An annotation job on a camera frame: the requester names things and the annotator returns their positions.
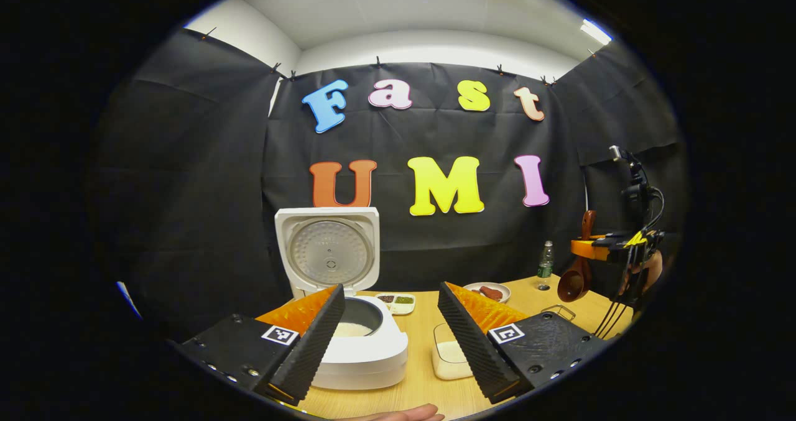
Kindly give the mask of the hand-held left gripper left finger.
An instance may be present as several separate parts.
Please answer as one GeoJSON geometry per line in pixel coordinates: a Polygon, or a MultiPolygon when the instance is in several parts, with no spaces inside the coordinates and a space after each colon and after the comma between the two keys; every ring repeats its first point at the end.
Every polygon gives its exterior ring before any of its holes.
{"type": "Polygon", "coordinates": [[[330,286],[260,317],[225,317],[177,350],[236,387],[297,405],[306,398],[345,308],[343,286],[330,286]]]}

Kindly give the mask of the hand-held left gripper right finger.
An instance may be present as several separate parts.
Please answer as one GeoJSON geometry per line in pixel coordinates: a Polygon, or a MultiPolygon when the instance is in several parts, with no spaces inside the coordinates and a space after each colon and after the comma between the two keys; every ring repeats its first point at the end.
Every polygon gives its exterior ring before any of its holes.
{"type": "Polygon", "coordinates": [[[555,312],[528,315],[449,282],[438,309],[492,404],[560,381],[608,347],[555,312]]]}

